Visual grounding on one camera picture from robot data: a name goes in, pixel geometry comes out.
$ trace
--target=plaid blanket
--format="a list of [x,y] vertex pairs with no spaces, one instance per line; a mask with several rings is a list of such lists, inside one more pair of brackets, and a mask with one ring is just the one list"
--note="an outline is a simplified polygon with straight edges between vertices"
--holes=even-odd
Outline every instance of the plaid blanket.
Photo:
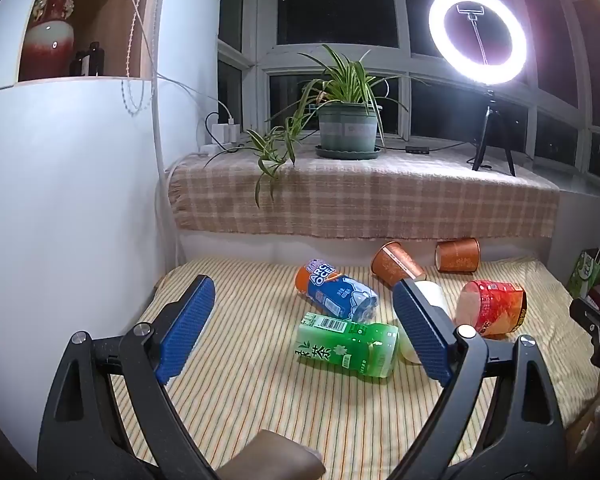
[[274,201],[256,157],[243,150],[192,155],[174,170],[169,197],[179,227],[208,232],[320,238],[551,237],[554,184],[506,163],[471,171],[466,155],[388,152],[376,160],[329,160],[309,150],[279,170]]

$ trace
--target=white window frame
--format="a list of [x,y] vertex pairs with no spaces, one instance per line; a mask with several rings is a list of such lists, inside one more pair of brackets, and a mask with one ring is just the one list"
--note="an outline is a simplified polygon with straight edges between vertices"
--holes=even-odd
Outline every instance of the white window frame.
[[[525,65],[528,85],[512,81],[498,85],[496,95],[507,101],[528,108],[525,153],[534,163],[558,167],[573,173],[579,171],[587,178],[600,184],[600,178],[588,171],[591,133],[600,133],[600,127],[592,124],[592,97],[589,65],[584,37],[577,19],[573,0],[560,0],[567,22],[576,68],[578,107],[543,91],[538,87],[538,67],[533,42],[528,42],[528,60]],[[334,44],[336,51],[351,59],[365,57],[365,67],[377,75],[413,75],[417,78],[442,82],[459,88],[483,91],[484,86],[470,81],[453,69],[446,60],[411,53],[410,32],[406,0],[394,0],[396,11],[398,47],[367,46],[358,44]],[[519,17],[527,37],[532,38],[530,20],[525,0],[513,0],[514,13]],[[242,23],[242,52],[218,40],[218,59],[242,70],[242,110],[245,128],[261,131],[267,126],[269,110],[269,77],[272,75],[316,72],[319,68],[298,53],[312,54],[328,62],[320,44],[278,45],[278,0],[244,0]],[[399,100],[411,108],[411,83],[406,78],[399,80]],[[538,112],[578,129],[578,145],[575,166],[535,156]],[[398,130],[404,140],[410,140],[411,117],[403,108],[398,108]]]

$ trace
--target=blue textured pad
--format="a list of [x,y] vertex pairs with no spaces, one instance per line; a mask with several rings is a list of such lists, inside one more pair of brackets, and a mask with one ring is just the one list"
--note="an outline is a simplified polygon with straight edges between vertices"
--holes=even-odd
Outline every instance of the blue textured pad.
[[160,384],[166,384],[184,368],[193,345],[211,314],[215,300],[216,287],[213,280],[207,276],[162,340],[160,364],[155,371],[155,377]]
[[446,343],[403,282],[394,286],[394,310],[427,375],[446,386],[453,375]]

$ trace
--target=brown paper cup in foreground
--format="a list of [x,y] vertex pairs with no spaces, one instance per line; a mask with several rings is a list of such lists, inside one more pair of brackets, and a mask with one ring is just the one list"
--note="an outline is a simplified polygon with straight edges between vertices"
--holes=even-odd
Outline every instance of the brown paper cup in foreground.
[[475,238],[439,242],[436,269],[439,272],[475,272],[480,265],[480,244]]
[[371,260],[371,271],[391,287],[405,278],[416,282],[427,279],[422,267],[395,240],[382,246],[376,253]]

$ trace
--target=glowing ring light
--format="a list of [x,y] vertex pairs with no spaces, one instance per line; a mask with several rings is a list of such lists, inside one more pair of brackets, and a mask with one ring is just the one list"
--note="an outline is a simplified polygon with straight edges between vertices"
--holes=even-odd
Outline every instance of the glowing ring light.
[[[484,65],[464,56],[449,39],[445,30],[445,15],[450,7],[460,2],[475,2],[489,7],[509,29],[511,55],[503,64]],[[435,0],[429,11],[429,30],[436,47],[450,65],[474,81],[493,85],[505,83],[517,76],[526,61],[526,39],[522,26],[500,0]]]

